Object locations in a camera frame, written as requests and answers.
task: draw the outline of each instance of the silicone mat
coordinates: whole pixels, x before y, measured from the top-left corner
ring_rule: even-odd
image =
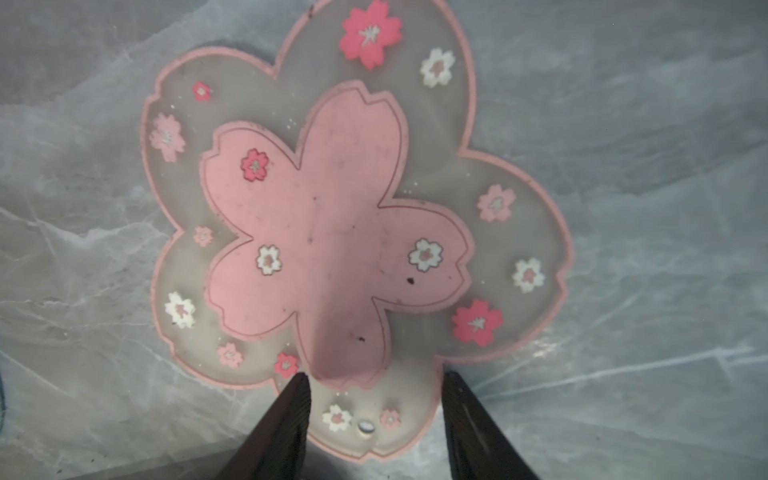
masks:
[[[268,65],[201,48],[159,75],[141,146],[177,232],[157,330],[231,389],[312,379],[310,440],[354,462],[406,451],[442,364],[509,354],[559,311],[564,219],[468,149],[468,42],[442,0],[315,4]]]

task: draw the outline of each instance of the flower center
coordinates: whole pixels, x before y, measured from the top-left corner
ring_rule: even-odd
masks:
[[[376,38],[379,37],[381,31],[378,25],[369,25],[365,30],[358,30],[357,33],[365,37],[360,46],[365,47],[368,43],[376,43]]]
[[[497,214],[499,210],[504,208],[504,200],[501,197],[494,198],[491,202],[490,208],[493,210],[494,214]]]
[[[475,329],[472,330],[472,332],[477,332],[478,330],[485,330],[485,319],[479,316],[478,318],[472,320],[471,322],[467,322],[467,325],[475,327]]]
[[[525,273],[523,273],[523,281],[526,283],[533,283],[533,280],[536,278],[536,272],[533,271],[533,269],[527,269]]]
[[[429,69],[436,77],[439,77],[443,70],[445,70],[445,64],[442,60],[436,61],[432,68]]]

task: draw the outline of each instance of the cherry blossom coaster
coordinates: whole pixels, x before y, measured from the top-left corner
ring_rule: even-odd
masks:
[[[443,0],[325,0],[270,66],[229,48],[168,65],[141,129],[177,228],[152,306],[216,385],[311,377],[310,439],[391,458],[427,431],[442,364],[509,354],[567,296],[551,198],[471,151],[475,72]]]

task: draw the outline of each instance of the pink flower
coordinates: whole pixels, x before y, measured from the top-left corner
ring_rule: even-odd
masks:
[[[299,360],[293,355],[286,355],[285,353],[277,354],[277,363],[275,363],[275,373],[282,375],[284,379],[296,375],[299,371]]]
[[[343,24],[346,35],[339,42],[347,60],[360,58],[369,70],[384,63],[384,47],[394,45],[402,38],[402,21],[387,15],[389,3],[381,0],[373,0],[367,12],[352,9]]]
[[[502,190],[501,185],[493,185],[488,189],[488,193],[480,196],[478,208],[480,209],[480,218],[486,222],[498,220],[506,221],[512,212],[509,206],[515,201],[515,192],[511,188]]]
[[[197,227],[194,231],[194,241],[201,247],[205,247],[214,240],[214,233],[208,227]]]
[[[154,130],[149,135],[150,144],[163,153],[163,160],[175,162],[176,153],[184,152],[184,146],[187,144],[181,137],[181,125],[173,115],[166,117],[163,114],[157,114],[152,123]]]
[[[384,410],[379,417],[379,423],[385,429],[396,429],[400,426],[400,412],[397,410]]]
[[[474,244],[463,222],[434,204],[393,198],[406,165],[406,125],[392,94],[349,81],[310,111],[300,154],[263,127],[233,122],[214,132],[216,148],[203,155],[201,182],[214,212],[243,238],[258,239],[234,244],[210,269],[205,288],[221,326],[245,341],[295,326],[306,369],[337,391],[371,386],[385,372],[392,348],[385,309],[436,312],[470,284]],[[270,181],[242,181],[234,165],[244,146],[249,158],[269,156]],[[410,263],[419,239],[439,245],[438,268]],[[259,268],[254,258],[263,260]],[[418,282],[408,282],[415,273]]]
[[[270,159],[255,148],[248,150],[248,156],[240,161],[240,169],[243,171],[243,177],[249,182],[254,180],[262,181],[266,178],[266,166]]]
[[[482,300],[473,301],[469,308],[458,308],[451,320],[456,324],[454,337],[464,343],[474,340],[480,346],[493,342],[493,330],[504,323],[502,313],[489,310],[488,302]]]
[[[237,347],[232,342],[216,349],[219,354],[219,362],[231,369],[236,369],[243,362],[243,354],[237,351]]]
[[[202,81],[198,81],[192,87],[192,93],[194,93],[194,99],[197,101],[209,101],[210,93],[212,91],[213,90],[211,90],[210,87],[204,84]]]

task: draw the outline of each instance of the translucent coaster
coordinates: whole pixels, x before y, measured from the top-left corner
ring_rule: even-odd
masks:
[[[268,65],[201,48],[168,65],[141,146],[177,232],[157,330],[231,389],[312,379],[310,439],[341,458],[413,446],[442,364],[525,344],[567,296],[552,199],[468,149],[468,42],[443,0],[331,0]]]

